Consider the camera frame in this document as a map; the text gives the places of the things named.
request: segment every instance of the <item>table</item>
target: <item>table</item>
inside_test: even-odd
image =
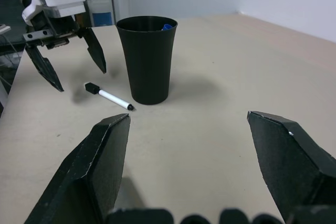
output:
[[[280,217],[259,170],[249,110],[298,121],[336,156],[336,44],[240,15],[178,22],[170,95],[154,106],[132,100],[114,26],[94,29],[107,60],[105,75],[84,40],[41,49],[63,93],[24,53],[0,120],[0,223],[24,222],[93,125],[126,113],[87,93],[86,81],[135,105],[123,177],[144,206],[169,209],[176,223],[195,212],[217,223],[225,207]]]

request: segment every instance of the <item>black plastic cup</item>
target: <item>black plastic cup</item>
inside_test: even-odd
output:
[[[162,30],[165,24],[171,29]],[[170,67],[177,22],[171,18],[139,16],[117,22],[132,97],[153,105],[168,97]]]

